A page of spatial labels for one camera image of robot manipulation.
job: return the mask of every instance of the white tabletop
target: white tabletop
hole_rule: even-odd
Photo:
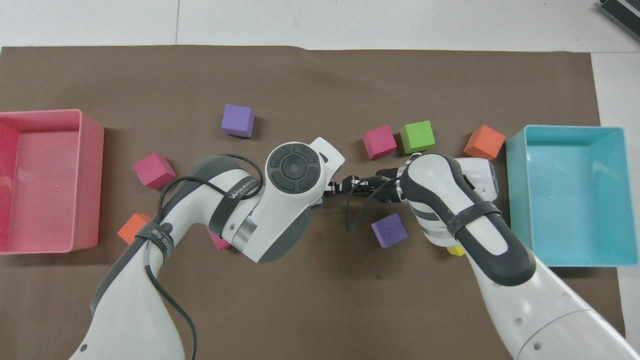
[[[640,224],[640,42],[597,1],[0,0],[0,47],[293,45],[592,53],[600,121],[627,131]],[[620,268],[627,339],[640,350],[640,268]]]

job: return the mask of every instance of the orange cube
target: orange cube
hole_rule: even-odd
[[[136,239],[136,234],[142,227],[151,221],[151,217],[147,214],[135,213],[130,217],[127,222],[120,228],[118,235],[126,241],[129,245]]]
[[[474,158],[493,160],[498,156],[505,139],[506,137],[496,130],[482,125],[471,134],[464,151]]]

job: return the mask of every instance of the plastic bin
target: plastic bin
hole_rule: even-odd
[[[0,254],[97,244],[103,146],[80,110],[0,113]]]
[[[506,149],[511,228],[545,264],[637,264],[622,129],[528,125]]]

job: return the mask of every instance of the green cube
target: green cube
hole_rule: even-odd
[[[431,130],[431,121],[407,124],[400,131],[405,154],[428,150],[436,144]]]

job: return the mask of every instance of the purple cube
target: purple cube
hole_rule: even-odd
[[[253,110],[246,106],[225,105],[222,130],[228,135],[250,138],[253,130]]]
[[[394,213],[371,224],[382,247],[390,247],[409,237],[398,214]]]

